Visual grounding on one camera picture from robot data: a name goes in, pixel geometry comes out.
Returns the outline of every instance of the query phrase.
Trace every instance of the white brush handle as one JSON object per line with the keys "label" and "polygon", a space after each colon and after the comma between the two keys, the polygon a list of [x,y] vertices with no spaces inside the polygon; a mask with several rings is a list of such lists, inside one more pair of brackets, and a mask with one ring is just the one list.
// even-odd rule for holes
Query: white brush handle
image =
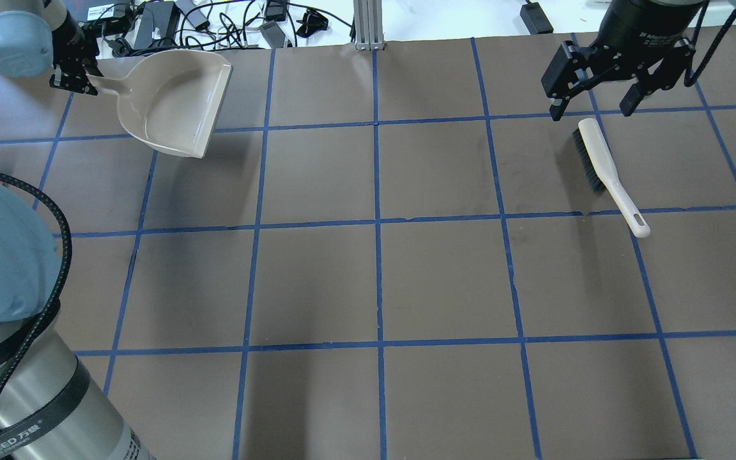
{"label": "white brush handle", "polygon": [[601,133],[601,126],[594,118],[582,119],[578,122],[578,130],[581,132],[581,138],[584,140],[587,155],[590,155],[590,161],[598,174],[598,178],[607,187],[610,195],[613,196],[615,204],[621,210],[621,214],[626,220],[626,224],[632,230],[637,238],[646,238],[652,230],[646,224],[646,220],[640,215],[638,207],[626,193],[621,181],[618,180],[618,171],[615,168],[613,155],[607,146],[607,140],[604,139],[604,133]]}
{"label": "white brush handle", "polygon": [[646,224],[646,219],[643,218],[638,207],[634,205],[634,201],[626,193],[624,187],[619,181],[605,181],[605,186],[610,195],[613,196],[615,204],[626,220],[626,224],[629,225],[632,234],[637,238],[646,238],[652,230]]}

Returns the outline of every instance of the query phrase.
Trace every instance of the brush handle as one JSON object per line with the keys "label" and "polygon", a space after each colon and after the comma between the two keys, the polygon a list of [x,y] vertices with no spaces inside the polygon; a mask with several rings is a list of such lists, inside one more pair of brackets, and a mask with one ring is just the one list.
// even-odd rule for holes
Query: brush handle
{"label": "brush handle", "polygon": [[649,236],[649,233],[652,232],[649,224],[646,223],[646,219],[643,218],[638,207],[634,205],[634,202],[629,194],[626,193],[621,183],[616,180],[608,181],[604,185],[607,186],[609,194],[613,196],[613,200],[617,204],[618,209],[621,210],[621,214],[624,216],[626,224],[632,230],[632,234],[637,238],[646,238]]}

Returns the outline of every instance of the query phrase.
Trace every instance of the white label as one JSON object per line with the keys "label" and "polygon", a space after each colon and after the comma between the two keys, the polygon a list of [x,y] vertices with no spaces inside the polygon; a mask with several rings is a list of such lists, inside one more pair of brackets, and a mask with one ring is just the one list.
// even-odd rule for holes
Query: white label
{"label": "white label", "polygon": [[124,422],[121,439],[107,460],[155,460],[155,457],[146,450],[128,423]]}
{"label": "white label", "polygon": [[87,20],[96,20],[108,9],[111,8],[113,8],[113,5],[111,5],[110,3],[101,6],[93,6],[92,8],[87,10]]}

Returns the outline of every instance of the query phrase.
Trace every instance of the brush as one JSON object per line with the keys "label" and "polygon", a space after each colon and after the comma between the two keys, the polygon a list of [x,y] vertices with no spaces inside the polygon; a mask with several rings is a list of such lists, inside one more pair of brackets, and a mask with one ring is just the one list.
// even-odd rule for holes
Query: brush
{"label": "brush", "polygon": [[637,238],[649,236],[651,229],[618,179],[613,155],[610,154],[598,122],[594,118],[582,119],[572,137],[578,154],[581,155],[581,163],[584,163],[590,188],[596,193],[607,191],[613,196],[626,224]]}

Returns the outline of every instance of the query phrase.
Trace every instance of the metal post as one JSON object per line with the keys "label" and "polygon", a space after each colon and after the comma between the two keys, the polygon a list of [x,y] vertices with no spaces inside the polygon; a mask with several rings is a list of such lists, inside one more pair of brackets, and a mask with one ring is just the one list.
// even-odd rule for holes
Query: metal post
{"label": "metal post", "polygon": [[356,49],[385,49],[382,34],[382,0],[354,0]]}

